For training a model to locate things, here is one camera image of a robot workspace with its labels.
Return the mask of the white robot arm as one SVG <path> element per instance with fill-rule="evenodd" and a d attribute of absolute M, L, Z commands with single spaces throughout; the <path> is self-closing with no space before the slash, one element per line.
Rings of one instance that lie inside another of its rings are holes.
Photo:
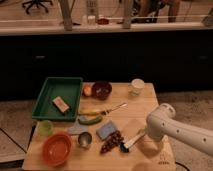
<path fill-rule="evenodd" d="M 213 131 L 178 122 L 175 115 L 168 103 L 156 107 L 146 118 L 147 135 L 155 141 L 167 135 L 213 157 Z"/>

